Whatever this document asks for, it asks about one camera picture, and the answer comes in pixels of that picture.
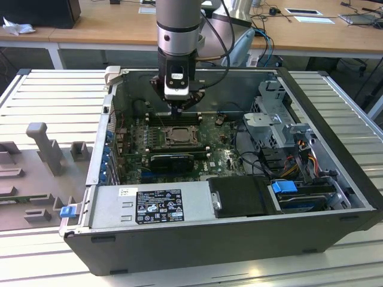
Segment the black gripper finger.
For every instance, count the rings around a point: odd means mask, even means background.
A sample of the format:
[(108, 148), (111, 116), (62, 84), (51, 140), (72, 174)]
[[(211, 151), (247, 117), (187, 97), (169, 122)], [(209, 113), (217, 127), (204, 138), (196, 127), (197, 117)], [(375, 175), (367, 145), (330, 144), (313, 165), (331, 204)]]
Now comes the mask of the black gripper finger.
[(163, 80), (160, 79), (158, 75), (152, 77), (150, 80), (150, 84), (153, 88), (153, 90), (156, 92), (158, 97), (163, 102), (166, 102), (171, 110), (171, 115), (176, 116), (177, 115), (177, 101), (175, 100), (169, 100), (165, 98), (165, 83)]
[(178, 114), (192, 108), (196, 104), (198, 104), (205, 96), (205, 90), (198, 90), (196, 92), (192, 92), (188, 99), (182, 101), (178, 105)]

